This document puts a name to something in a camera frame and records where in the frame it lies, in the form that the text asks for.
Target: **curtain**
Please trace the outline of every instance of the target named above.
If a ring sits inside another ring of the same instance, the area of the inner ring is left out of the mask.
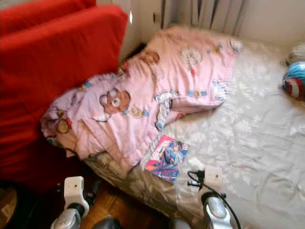
[[[163,0],[162,28],[199,26],[237,35],[244,0]]]

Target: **book cover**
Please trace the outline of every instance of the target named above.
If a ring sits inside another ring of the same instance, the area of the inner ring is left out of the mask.
[[[145,169],[174,183],[179,175],[179,165],[184,161],[187,152],[188,145],[163,135]]]

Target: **white bedsheet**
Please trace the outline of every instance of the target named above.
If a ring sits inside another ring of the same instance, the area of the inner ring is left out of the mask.
[[[107,154],[87,163],[125,192],[195,228],[202,228],[203,211],[186,172],[218,166],[222,191],[244,229],[305,228],[305,103],[278,87],[284,58],[274,46],[245,42],[223,105],[165,127],[162,134],[190,145],[174,185],[144,170],[157,139],[127,177]]]

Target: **mattress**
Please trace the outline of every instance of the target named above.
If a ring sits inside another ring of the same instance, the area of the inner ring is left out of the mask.
[[[305,103],[280,87],[284,59],[278,47],[244,42],[227,100],[160,132],[190,145],[174,185],[144,169],[158,138],[127,176],[108,154],[86,163],[114,186],[194,228],[203,227],[203,207],[198,189],[187,186],[187,171],[221,167],[222,191],[244,229],[304,228]]]

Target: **red cushion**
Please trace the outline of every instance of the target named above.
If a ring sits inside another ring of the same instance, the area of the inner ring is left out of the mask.
[[[20,31],[94,6],[95,0],[40,0],[1,11],[0,34]]]
[[[126,22],[127,15],[109,5],[0,38],[0,178],[24,181],[38,163],[57,167],[43,156],[44,144],[34,152],[30,147],[41,139],[39,118],[64,91],[116,71]]]

